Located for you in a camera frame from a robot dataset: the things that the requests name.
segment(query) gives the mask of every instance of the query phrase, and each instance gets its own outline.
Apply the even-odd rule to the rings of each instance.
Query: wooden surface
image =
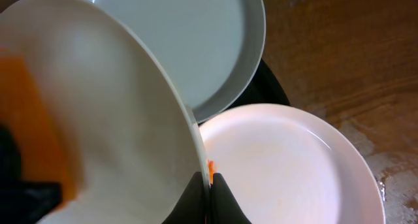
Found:
[[[0,0],[0,11],[17,0]],[[291,104],[364,156],[388,224],[418,223],[418,0],[265,0],[263,58]]]

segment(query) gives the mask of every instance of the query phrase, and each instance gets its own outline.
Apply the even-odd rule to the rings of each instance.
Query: wooden table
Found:
[[[0,11],[17,0],[0,0]],[[372,169],[388,224],[418,223],[418,0],[265,0],[264,60],[291,104]]]

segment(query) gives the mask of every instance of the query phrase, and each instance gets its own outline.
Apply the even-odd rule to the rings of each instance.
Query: plate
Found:
[[[253,104],[228,110],[200,130],[208,158],[252,223],[385,223],[364,159],[316,116]]]
[[[161,65],[91,3],[18,1],[0,15],[0,47],[25,58],[76,173],[77,199],[41,223],[162,223],[206,169]]]
[[[257,70],[263,0],[87,0],[130,27],[178,87],[197,121],[225,110]]]

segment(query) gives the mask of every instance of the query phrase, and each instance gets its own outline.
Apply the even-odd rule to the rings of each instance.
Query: white plate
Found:
[[[263,0],[87,0],[130,27],[198,121],[226,109],[260,62]]]
[[[208,158],[254,224],[385,222],[364,159],[335,128],[307,112],[242,106],[200,130]]]
[[[0,14],[0,47],[25,57],[79,168],[78,198],[41,223],[160,224],[204,149],[144,43],[91,3],[21,0]]]

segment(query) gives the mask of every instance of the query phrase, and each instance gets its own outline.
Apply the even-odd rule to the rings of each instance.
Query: orange object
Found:
[[[209,167],[209,176],[210,176],[210,183],[214,183],[214,174],[215,170],[215,163],[213,161],[208,160],[208,167]]]
[[[59,182],[63,204],[75,198],[65,152],[22,58],[0,52],[0,124],[12,133],[22,157],[22,179]]]

